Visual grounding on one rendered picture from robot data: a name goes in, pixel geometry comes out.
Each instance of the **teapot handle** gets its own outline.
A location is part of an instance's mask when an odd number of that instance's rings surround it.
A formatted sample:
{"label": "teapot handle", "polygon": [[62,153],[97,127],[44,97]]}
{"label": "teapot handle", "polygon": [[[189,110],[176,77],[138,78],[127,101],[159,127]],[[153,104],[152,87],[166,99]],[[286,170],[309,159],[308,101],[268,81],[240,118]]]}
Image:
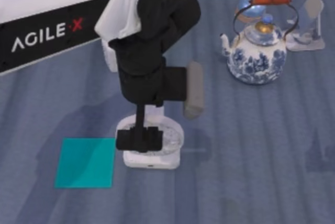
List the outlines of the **teapot handle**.
{"label": "teapot handle", "polygon": [[240,9],[235,14],[234,21],[233,21],[234,32],[238,35],[238,37],[240,39],[240,33],[238,33],[236,31],[236,28],[235,28],[236,19],[238,18],[239,15],[241,15],[244,11],[251,8],[252,6],[256,6],[256,5],[283,5],[283,4],[286,4],[288,7],[290,7],[291,9],[293,9],[295,11],[297,19],[296,19],[295,23],[292,25],[292,27],[285,32],[285,34],[284,34],[284,40],[285,40],[286,35],[289,34],[290,32],[292,32],[297,27],[297,25],[299,23],[299,13],[298,13],[297,9],[291,5],[291,1],[292,0],[249,0],[250,5],[245,7],[245,8]]}

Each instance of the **teapot lid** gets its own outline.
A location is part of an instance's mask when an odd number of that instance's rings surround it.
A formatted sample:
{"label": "teapot lid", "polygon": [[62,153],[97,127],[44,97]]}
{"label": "teapot lid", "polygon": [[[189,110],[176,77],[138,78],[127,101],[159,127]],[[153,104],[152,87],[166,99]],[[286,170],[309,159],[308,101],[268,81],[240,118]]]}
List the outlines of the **teapot lid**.
{"label": "teapot lid", "polygon": [[275,45],[283,38],[282,31],[273,24],[270,14],[264,14],[260,21],[247,25],[244,34],[251,43],[260,46]]}

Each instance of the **teal coaster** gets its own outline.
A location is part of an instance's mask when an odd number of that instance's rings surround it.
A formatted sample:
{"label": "teal coaster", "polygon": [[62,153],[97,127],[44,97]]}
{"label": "teal coaster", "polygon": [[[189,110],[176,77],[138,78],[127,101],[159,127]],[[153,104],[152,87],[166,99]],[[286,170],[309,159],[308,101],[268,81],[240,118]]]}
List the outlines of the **teal coaster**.
{"label": "teal coaster", "polygon": [[106,188],[113,181],[115,139],[64,139],[56,188]]}

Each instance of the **wooden handle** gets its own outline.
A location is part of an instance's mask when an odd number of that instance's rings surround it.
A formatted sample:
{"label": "wooden handle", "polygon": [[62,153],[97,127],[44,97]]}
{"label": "wooden handle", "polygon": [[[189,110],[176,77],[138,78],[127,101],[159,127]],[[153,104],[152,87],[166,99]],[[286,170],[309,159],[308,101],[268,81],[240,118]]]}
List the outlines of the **wooden handle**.
{"label": "wooden handle", "polygon": [[250,0],[251,5],[283,5],[290,4],[291,0]]}

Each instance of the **table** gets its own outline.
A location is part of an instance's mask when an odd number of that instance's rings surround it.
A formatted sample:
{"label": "table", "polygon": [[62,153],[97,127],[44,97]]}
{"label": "table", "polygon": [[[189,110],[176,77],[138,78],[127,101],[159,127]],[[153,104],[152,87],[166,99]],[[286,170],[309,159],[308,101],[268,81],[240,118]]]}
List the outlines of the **table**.
{"label": "table", "polygon": [[[113,136],[135,112],[100,42],[1,77],[0,223],[335,223],[334,0],[324,0],[326,48],[289,52],[283,75],[259,87],[236,81],[220,55],[237,0],[199,2],[201,21],[166,54],[205,72],[200,118],[165,106],[185,130],[175,171],[129,169],[117,152],[113,188],[53,189],[64,137]],[[288,12],[272,8],[281,24]]]}

